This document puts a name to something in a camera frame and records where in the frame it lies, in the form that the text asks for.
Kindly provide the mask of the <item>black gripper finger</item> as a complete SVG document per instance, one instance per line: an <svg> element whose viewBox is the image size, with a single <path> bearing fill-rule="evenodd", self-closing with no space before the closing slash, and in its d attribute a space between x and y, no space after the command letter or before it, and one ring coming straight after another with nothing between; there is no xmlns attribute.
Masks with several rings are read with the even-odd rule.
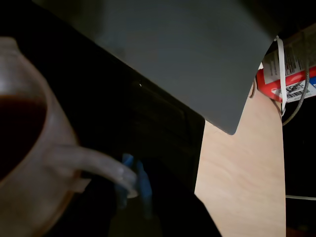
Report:
<svg viewBox="0 0 316 237"><path fill-rule="evenodd" d="M204 204L159 159L137 169L145 216L158 216L164 237L221 236Z"/></svg>
<svg viewBox="0 0 316 237"><path fill-rule="evenodd" d="M58 223L58 237L106 237L117 209L127 206L128 191L94 176L82 194L67 208Z"/></svg>

